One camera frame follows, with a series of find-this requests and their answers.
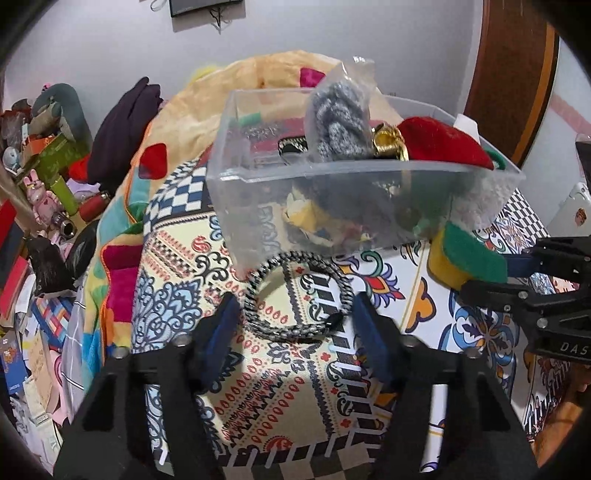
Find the green yellow sponge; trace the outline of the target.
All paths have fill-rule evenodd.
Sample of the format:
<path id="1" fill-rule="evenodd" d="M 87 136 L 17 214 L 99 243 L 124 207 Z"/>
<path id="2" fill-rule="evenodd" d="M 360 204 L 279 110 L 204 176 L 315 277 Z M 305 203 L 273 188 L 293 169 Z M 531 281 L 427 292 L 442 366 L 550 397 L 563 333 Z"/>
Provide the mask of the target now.
<path id="1" fill-rule="evenodd" d="M 471 280 L 508 280 L 505 258 L 452 222 L 447 222 L 432 239 L 428 269 L 438 282 L 456 291 Z"/>

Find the red soft cloth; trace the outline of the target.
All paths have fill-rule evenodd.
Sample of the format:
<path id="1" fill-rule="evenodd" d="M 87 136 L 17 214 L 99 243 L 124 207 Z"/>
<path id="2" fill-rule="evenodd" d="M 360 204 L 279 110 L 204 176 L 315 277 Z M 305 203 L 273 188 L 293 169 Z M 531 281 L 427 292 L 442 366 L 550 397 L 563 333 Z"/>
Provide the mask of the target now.
<path id="1" fill-rule="evenodd" d="M 481 145 L 463 131 L 432 117 L 409 117 L 398 125 L 411 160 L 494 169 Z"/>

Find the grey knitted item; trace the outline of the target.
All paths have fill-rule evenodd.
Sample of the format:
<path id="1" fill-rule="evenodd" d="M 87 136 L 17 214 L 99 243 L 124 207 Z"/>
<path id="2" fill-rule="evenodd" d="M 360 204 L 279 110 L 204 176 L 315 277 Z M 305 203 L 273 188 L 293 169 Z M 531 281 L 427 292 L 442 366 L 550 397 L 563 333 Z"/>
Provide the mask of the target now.
<path id="1" fill-rule="evenodd" d="M 365 160 L 373 156 L 370 98 L 375 62 L 341 62 L 308 95 L 304 136 L 315 162 Z"/>

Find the colourful patterned tablecloth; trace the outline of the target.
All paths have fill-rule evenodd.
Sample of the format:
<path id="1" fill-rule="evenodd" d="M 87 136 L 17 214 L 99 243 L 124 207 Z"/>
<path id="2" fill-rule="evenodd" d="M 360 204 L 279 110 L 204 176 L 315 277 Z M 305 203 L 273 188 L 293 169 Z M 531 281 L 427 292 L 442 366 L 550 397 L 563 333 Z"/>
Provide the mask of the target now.
<path id="1" fill-rule="evenodd" d="M 335 259 L 349 286 L 432 348 L 476 349 L 534 440 L 564 395 L 567 363 L 527 349 L 510 314 L 466 305 L 428 270 L 430 246 Z M 224 293 L 245 295 L 207 197 L 205 166 L 179 165 L 150 200 L 132 307 L 131 348 L 147 353 L 188 334 Z M 378 381 L 342 319 L 342 292 L 307 265 L 280 264 L 259 287 L 269 340 L 245 328 L 197 406 L 228 479 L 363 479 L 378 457 L 396 397 Z"/>

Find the clear plastic storage box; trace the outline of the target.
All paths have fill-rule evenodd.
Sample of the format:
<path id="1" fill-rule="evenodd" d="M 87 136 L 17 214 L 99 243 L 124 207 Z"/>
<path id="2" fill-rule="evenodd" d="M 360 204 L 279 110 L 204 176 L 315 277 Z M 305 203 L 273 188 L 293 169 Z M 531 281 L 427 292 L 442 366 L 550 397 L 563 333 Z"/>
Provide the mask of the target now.
<path id="1" fill-rule="evenodd" d="M 332 256 L 429 239 L 447 222 L 483 229 L 523 180 L 507 159 L 491 170 L 417 160 L 317 162 L 297 146 L 307 101 L 305 89 L 228 95 L 206 186 L 239 271 L 282 251 Z"/>

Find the beige fleece blanket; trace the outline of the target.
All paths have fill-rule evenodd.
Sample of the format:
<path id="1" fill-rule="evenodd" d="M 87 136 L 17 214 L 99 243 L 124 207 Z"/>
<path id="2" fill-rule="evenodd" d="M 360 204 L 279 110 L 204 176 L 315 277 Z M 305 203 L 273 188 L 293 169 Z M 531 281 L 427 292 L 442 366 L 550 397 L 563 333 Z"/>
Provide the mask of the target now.
<path id="1" fill-rule="evenodd" d="M 106 307 L 111 286 L 110 271 L 103 256 L 111 247 L 117 249 L 143 242 L 144 212 L 165 182 L 163 177 L 156 180 L 139 177 L 137 168 L 144 150 L 154 144 L 166 146 L 165 174 L 169 176 L 179 165 L 199 158 L 211 147 L 231 91 L 298 87 L 304 68 L 328 73 L 338 63 L 338 59 L 301 50 L 239 60 L 191 81 L 148 124 L 131 159 L 131 170 L 97 227 L 96 249 L 84 282 L 81 362 L 86 373 L 95 375 L 112 348 L 130 345 L 130 324 L 117 320 Z"/>

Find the red box stack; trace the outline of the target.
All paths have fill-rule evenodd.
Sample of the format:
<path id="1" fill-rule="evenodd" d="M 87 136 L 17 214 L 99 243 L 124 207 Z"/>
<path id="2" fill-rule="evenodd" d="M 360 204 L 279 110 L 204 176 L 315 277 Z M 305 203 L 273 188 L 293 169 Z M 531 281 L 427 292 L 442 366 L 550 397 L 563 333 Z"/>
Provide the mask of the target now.
<path id="1" fill-rule="evenodd" d="M 9 200 L 1 204 L 1 327 L 13 326 L 13 314 L 21 287 L 28 275 L 25 233 L 16 222 L 16 209 Z"/>

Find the dark purple garment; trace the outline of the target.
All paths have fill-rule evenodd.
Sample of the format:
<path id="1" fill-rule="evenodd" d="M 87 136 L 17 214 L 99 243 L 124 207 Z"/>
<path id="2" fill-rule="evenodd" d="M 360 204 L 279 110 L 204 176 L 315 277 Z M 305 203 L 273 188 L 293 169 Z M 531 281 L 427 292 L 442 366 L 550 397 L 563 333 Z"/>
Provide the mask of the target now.
<path id="1" fill-rule="evenodd" d="M 102 190 L 117 190 L 130 170 L 148 124 L 163 102 L 160 86 L 140 78 L 120 98 L 100 125 L 92 145 L 87 179 Z"/>

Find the pink rabbit figurine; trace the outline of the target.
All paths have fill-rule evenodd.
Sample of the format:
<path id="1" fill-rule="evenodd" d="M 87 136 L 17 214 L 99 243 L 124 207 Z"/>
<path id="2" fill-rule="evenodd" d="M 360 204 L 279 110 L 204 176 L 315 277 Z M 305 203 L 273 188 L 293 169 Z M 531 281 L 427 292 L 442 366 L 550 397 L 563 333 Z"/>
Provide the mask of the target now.
<path id="1" fill-rule="evenodd" d="M 35 220 L 43 228 L 48 228 L 51 225 L 53 215 L 63 210 L 61 202 L 50 189 L 46 188 L 35 169 L 31 169 L 23 178 L 23 184 Z"/>

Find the green cardboard box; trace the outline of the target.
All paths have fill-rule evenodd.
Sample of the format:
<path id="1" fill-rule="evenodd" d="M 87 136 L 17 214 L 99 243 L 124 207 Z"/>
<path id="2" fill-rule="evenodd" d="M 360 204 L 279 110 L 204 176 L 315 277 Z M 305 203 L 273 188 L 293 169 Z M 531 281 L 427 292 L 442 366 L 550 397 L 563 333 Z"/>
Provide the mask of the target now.
<path id="1" fill-rule="evenodd" d="M 89 152 L 90 148 L 84 141 L 70 141 L 60 134 L 39 153 L 34 169 L 39 179 L 50 185 L 63 169 Z"/>

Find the grey green plush toy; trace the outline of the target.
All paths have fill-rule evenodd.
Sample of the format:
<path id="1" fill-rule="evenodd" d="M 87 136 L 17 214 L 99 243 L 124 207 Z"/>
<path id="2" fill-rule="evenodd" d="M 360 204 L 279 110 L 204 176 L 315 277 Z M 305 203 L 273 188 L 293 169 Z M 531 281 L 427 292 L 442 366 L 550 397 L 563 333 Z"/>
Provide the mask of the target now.
<path id="1" fill-rule="evenodd" d="M 37 97 L 28 132 L 37 136 L 61 133 L 68 141 L 77 143 L 84 155 L 92 146 L 92 134 L 79 97 L 75 89 L 65 83 L 52 84 Z"/>

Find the small wall monitor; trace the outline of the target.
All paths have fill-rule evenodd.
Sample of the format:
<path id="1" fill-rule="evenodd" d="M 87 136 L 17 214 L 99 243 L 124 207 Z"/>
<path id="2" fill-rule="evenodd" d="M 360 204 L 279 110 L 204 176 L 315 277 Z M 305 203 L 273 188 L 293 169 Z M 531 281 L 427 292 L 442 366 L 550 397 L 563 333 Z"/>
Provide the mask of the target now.
<path id="1" fill-rule="evenodd" d="M 185 14 L 226 7 L 231 4 L 242 3 L 242 0 L 169 0 L 169 12 L 172 18 Z"/>

